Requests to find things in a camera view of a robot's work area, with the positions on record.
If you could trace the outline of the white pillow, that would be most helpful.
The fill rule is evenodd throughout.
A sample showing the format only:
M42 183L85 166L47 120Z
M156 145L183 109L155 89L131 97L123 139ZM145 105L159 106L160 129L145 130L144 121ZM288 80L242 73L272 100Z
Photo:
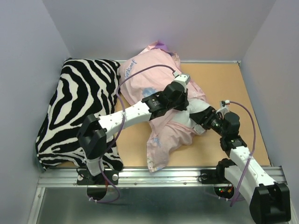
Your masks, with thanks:
M203 112L209 106L210 105L207 102L201 99L189 99L189 105L187 106L187 109L184 111L176 112L171 120L172 122L184 125L192 129L197 135L201 135L205 132L205 129L201 125L198 125L195 121L193 121L190 118L190 115L198 112Z

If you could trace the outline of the purple princess pillowcase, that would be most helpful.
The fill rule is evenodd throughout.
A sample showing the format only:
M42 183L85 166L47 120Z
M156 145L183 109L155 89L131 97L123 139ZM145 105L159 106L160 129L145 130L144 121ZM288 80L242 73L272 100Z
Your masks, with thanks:
M171 152L205 133L190 115L209 107L206 95L193 80L183 93L174 82L175 71L182 74L180 58L160 41L148 45L119 69L120 91L127 102L134 105L146 98L154 106L153 114L159 115L149 121L151 134L146 144L147 167L152 173L166 167Z

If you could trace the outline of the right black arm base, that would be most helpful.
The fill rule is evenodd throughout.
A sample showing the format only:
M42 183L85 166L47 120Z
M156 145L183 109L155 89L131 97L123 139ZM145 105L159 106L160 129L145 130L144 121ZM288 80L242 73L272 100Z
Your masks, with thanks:
M203 185L212 185L214 193L209 193L210 195L226 201L233 199L234 185L222 175L218 175L215 169L201 169L197 180Z

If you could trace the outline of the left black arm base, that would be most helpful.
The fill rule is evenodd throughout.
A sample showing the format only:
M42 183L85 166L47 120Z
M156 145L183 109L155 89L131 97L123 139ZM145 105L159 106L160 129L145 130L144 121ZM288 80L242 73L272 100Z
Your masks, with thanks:
M117 190L107 181L100 173L97 176L92 176L90 172L84 168L77 172L77 185L87 186L87 195L94 200L110 201L111 197L117 196Z

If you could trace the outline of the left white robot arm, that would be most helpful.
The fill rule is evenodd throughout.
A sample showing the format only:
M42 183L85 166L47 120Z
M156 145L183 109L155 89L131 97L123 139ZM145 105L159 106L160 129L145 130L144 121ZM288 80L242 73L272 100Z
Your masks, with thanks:
M77 133L85 154L88 179L94 184L103 181L102 157L107 150L108 138L127 127L162 117L171 109L185 110L187 93L186 81L172 81L163 91L143 98L124 111L99 117L88 115Z

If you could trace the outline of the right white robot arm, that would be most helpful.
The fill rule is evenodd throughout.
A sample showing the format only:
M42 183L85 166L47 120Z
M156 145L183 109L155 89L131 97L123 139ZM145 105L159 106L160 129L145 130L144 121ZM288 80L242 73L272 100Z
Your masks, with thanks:
M277 224L291 220L290 191L278 183L259 165L247 144L239 135L240 117L234 112L220 114L213 107L190 114L190 119L205 130L220 135L220 145L228 158L221 160L215 170L220 182L235 186L249 205L256 224Z

